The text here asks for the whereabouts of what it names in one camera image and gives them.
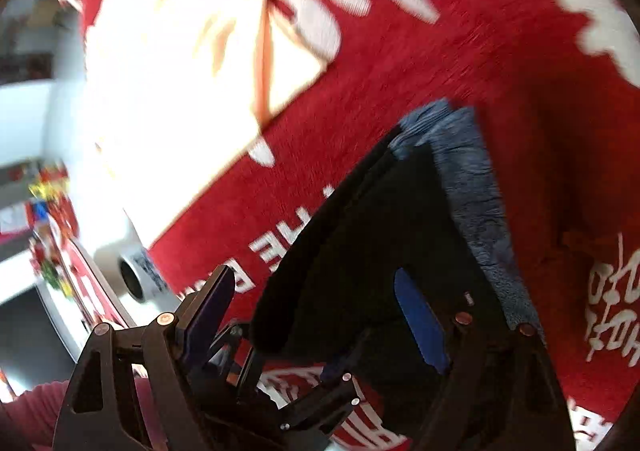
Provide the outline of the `dark grey black pants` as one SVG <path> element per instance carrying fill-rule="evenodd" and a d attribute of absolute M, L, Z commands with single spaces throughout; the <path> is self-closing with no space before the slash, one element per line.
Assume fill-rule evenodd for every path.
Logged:
<path fill-rule="evenodd" d="M 330 195 L 269 278 L 252 320 L 267 359 L 344 367 L 385 429 L 414 436 L 452 361 L 449 319 L 537 323 L 472 107 L 417 108 Z"/>

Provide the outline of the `red wedding sofa cover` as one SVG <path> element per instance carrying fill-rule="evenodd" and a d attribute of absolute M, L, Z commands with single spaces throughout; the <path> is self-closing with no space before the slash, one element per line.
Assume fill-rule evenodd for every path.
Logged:
<path fill-rule="evenodd" d="M 445 99 L 480 124 L 576 445 L 600 445 L 639 377 L 639 0 L 271 2 L 326 69 L 212 182 L 169 202 L 204 164 L 202 111 L 156 102 L 99 137 L 116 180 L 149 167 L 122 197 L 168 285 L 228 263 L 251 312 L 337 183 Z"/>

